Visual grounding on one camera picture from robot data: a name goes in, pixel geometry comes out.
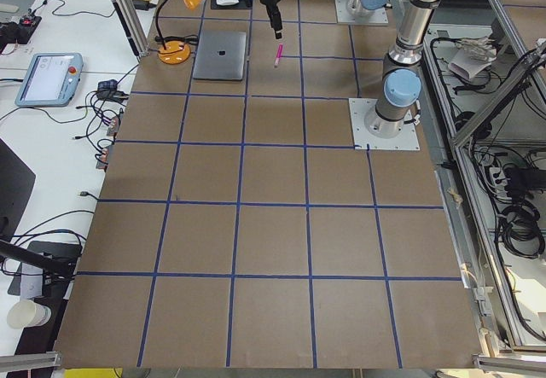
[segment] silver laptop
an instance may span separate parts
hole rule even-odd
[[[241,81],[246,51],[246,32],[201,32],[195,57],[194,79]]]

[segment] metal mounting plate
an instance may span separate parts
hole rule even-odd
[[[419,150],[419,140],[414,124],[404,125],[400,133],[392,139],[377,137],[368,131],[364,117],[369,109],[375,106],[376,99],[349,98],[351,112],[352,138],[357,150]],[[406,114],[406,120],[412,119],[411,112]]]
[[[385,9],[377,9],[371,15],[355,18],[347,11],[347,1],[349,0],[335,0],[335,13],[338,17],[338,24],[388,26],[389,20],[386,17]]]

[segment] white mouse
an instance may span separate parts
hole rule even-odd
[[[216,0],[217,5],[225,7],[226,5],[236,5],[239,3],[239,0]]]

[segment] white cup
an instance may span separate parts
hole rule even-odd
[[[22,299],[15,303],[8,312],[8,325],[12,329],[37,327],[44,325],[51,317],[51,309],[35,303],[30,299]]]

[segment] pink marker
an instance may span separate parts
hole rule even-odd
[[[275,68],[279,66],[279,61],[281,60],[281,56],[282,56],[282,44],[279,44],[279,49],[276,51],[275,64],[274,64]]]

